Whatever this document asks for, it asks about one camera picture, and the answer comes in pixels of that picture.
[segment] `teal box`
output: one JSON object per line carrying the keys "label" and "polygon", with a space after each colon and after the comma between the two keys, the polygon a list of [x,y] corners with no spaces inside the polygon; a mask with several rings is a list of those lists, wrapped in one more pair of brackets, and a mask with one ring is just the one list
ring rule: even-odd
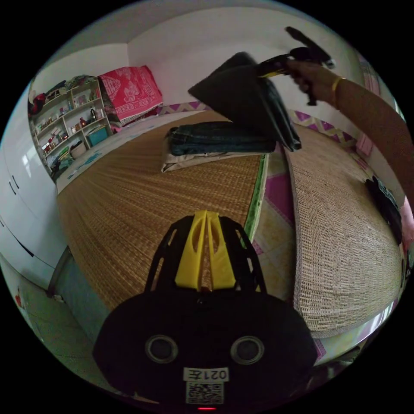
{"label": "teal box", "polygon": [[105,126],[88,135],[88,140],[92,147],[106,138],[108,138],[108,132]]}

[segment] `woven straw mat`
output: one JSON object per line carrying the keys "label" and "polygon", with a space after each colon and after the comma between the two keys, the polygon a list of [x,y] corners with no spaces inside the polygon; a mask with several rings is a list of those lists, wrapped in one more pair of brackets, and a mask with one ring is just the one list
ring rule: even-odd
{"label": "woven straw mat", "polygon": [[365,188],[367,178],[336,142],[296,126],[288,153],[296,221],[294,306],[315,338],[371,319],[398,295],[400,252]]}
{"label": "woven straw mat", "polygon": [[[245,224],[260,155],[160,172],[170,128],[218,120],[226,119],[206,111],[148,131],[109,152],[58,195],[73,257],[110,310],[143,292],[153,255],[175,221],[209,210]],[[208,273],[203,284],[211,287]]]}

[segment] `text 021左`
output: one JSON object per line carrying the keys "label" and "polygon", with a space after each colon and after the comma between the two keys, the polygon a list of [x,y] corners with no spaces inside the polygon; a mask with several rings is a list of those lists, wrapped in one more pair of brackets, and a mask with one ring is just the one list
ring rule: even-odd
{"label": "text 021\u5de6", "polygon": [[184,381],[193,383],[228,382],[228,368],[184,368]]}

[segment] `white wardrobe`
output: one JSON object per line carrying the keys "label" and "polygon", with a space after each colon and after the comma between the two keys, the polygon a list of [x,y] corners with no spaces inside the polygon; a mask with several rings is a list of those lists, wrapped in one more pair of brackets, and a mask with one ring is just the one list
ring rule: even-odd
{"label": "white wardrobe", "polygon": [[67,247],[47,174],[29,129],[29,85],[0,142],[0,253],[25,278],[47,289]]}

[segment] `green mat edge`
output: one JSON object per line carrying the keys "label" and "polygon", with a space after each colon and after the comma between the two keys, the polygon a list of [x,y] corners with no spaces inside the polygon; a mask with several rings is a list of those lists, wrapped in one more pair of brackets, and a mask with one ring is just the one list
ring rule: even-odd
{"label": "green mat edge", "polygon": [[268,154],[264,154],[260,157],[259,169],[257,172],[256,184],[254,185],[253,195],[251,197],[249,211],[247,213],[245,232],[252,242],[254,233],[256,230],[256,224],[258,220],[258,213],[260,212],[262,202],[262,191],[264,190],[263,176],[266,173],[265,166]]}

